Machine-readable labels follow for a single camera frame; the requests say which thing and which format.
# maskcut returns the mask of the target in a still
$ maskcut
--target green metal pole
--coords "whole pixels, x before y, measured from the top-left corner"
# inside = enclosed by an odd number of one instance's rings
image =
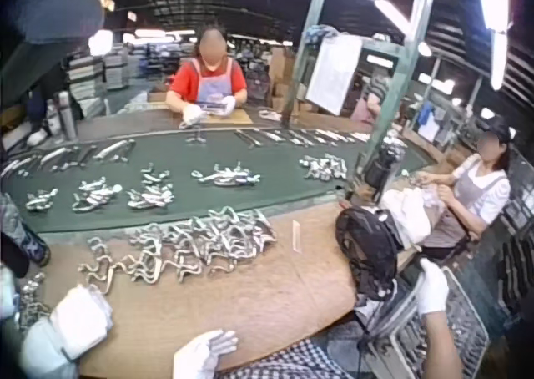
[[[282,108],[282,125],[285,127],[290,126],[291,113],[293,112],[297,89],[299,88],[302,76],[304,76],[306,61],[308,59],[309,49],[304,45],[304,35],[308,28],[319,22],[319,16],[323,10],[324,3],[325,0],[311,0],[308,16],[306,17],[304,27],[302,28],[299,50],[297,51],[295,66],[293,67],[293,78],[291,79],[291,85],[285,96],[284,107]]]
[[[434,83],[434,80],[437,77],[437,74],[440,70],[441,66],[441,58],[438,56],[436,58],[436,61],[434,62],[434,67],[432,68],[432,74],[431,74],[431,81],[428,83],[428,85],[425,88],[425,92],[423,93],[423,100],[421,101],[421,107],[417,110],[416,114],[414,115],[414,118],[410,122],[410,128],[413,129],[416,125],[416,121],[419,118],[419,115],[421,114],[421,110],[423,109],[423,105],[428,100],[428,97],[431,95],[432,90],[432,84]]]
[[[406,93],[411,76],[416,69],[417,58],[419,57],[417,47],[425,38],[433,2],[434,0],[414,1],[411,15],[411,26],[413,29],[412,32],[406,34],[404,54],[399,58],[399,63],[391,80],[390,90],[385,96],[373,134],[369,138],[369,141],[367,141],[365,151],[356,166],[355,179],[362,178],[365,167],[380,149],[382,140],[395,117],[395,112],[401,106],[402,97]]]

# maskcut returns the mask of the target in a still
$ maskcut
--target ceiling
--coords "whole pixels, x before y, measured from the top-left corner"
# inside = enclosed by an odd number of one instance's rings
[[[138,23],[163,29],[195,28],[216,21],[231,33],[298,42],[310,0],[114,0],[116,10],[132,10]],[[413,0],[391,0],[406,16]],[[510,123],[534,126],[534,0],[511,0],[513,25],[505,83],[493,91],[489,79],[481,86],[475,110],[483,107],[505,114]],[[321,23],[340,31],[371,36],[403,36],[368,0],[325,0]],[[427,43],[442,55],[438,79],[456,81],[453,97],[465,102],[479,74],[489,77],[491,37],[480,0],[435,0]],[[420,58],[416,73],[430,74],[434,58]]]

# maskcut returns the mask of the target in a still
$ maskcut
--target worker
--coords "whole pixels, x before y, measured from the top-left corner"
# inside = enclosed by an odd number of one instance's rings
[[[390,88],[391,72],[380,70],[375,72],[370,82],[361,92],[361,97],[350,120],[364,124],[375,125],[382,110],[382,103]]]
[[[454,345],[454,339],[447,325],[446,300],[449,294],[447,279],[441,269],[428,259],[421,259],[422,282],[417,291],[417,309],[426,329],[428,344],[425,379],[461,379],[461,360]],[[174,354],[173,379],[213,379],[219,364],[219,358],[237,350],[238,338],[234,331],[210,331],[195,337]],[[243,366],[219,379],[235,377],[292,377],[307,379],[313,377],[339,377],[323,363],[313,366],[314,375],[310,375],[308,366],[296,366],[293,361],[306,363],[309,358],[317,358],[322,351],[310,356],[299,354],[286,355],[284,363],[269,359],[268,364]]]
[[[446,206],[434,230],[423,240],[423,254],[445,259],[467,234],[472,240],[480,239],[501,213],[510,196],[506,175],[510,142],[510,127],[497,115],[487,121],[478,153],[452,174],[418,173],[422,184],[438,184],[437,193]]]
[[[167,92],[167,105],[183,114],[187,125],[198,123],[206,112],[198,104],[221,104],[219,115],[229,116],[247,99],[246,82],[237,62],[226,54],[226,35],[218,26],[205,26],[197,33],[194,56],[174,76]]]

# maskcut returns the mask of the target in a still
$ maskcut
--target workbench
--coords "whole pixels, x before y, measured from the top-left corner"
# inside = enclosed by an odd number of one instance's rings
[[[310,126],[330,129],[328,121],[339,119],[326,118],[321,127],[321,117],[316,115]],[[113,119],[109,118],[108,127],[114,126]],[[138,124],[151,121],[152,128],[159,124],[149,114],[135,119]],[[345,123],[345,131],[358,129],[354,122]],[[301,127],[310,126],[304,123]],[[169,126],[160,133],[138,132],[127,164],[92,162],[85,170],[68,169],[56,174],[45,170],[25,179],[13,176],[5,184],[24,219],[50,245],[52,259],[44,269],[47,279],[43,286],[44,301],[50,306],[56,305],[68,289],[83,283],[84,276],[77,267],[93,262],[86,245],[92,236],[102,237],[113,257],[120,258],[138,252],[128,244],[125,228],[204,216],[207,209],[218,210],[225,205],[237,210],[261,208],[276,230],[274,245],[228,275],[190,276],[179,284],[168,271],[159,283],[149,286],[117,274],[107,295],[113,307],[114,327],[106,341],[82,358],[81,373],[85,376],[170,377],[173,354],[198,334],[219,328],[235,330],[240,339],[237,352],[221,359],[221,368],[240,366],[314,335],[355,304],[350,270],[335,240],[335,218],[340,207],[334,190],[343,182],[304,179],[306,169],[299,166],[299,159],[305,154],[322,156],[328,152],[344,158],[350,170],[364,144],[356,141],[338,147],[303,148],[270,144],[267,138],[256,136],[265,146],[249,149],[230,127],[209,128],[204,135],[206,144],[188,144],[185,140],[190,134]],[[110,142],[109,137],[83,140],[98,145]],[[201,185],[190,176],[192,170],[207,174],[214,164],[234,167],[237,161],[261,174],[261,182],[252,188],[226,189]],[[139,170],[149,162],[157,171],[171,172],[176,198],[166,210],[132,211],[126,205],[127,195],[119,194],[99,211],[71,211],[72,192],[81,180],[105,175],[110,184],[121,184],[126,190],[139,188]],[[406,152],[408,170],[429,163],[417,149]],[[21,203],[27,192],[52,187],[59,188],[59,194],[47,214],[29,214],[24,209]],[[293,220],[300,223],[301,252],[292,248]],[[400,264],[405,260],[401,256]]]

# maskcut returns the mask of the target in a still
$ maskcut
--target paper sheet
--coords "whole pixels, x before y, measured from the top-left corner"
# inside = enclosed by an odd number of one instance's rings
[[[339,116],[360,60],[362,46],[362,38],[355,35],[341,34],[335,38],[325,38],[306,98]]]

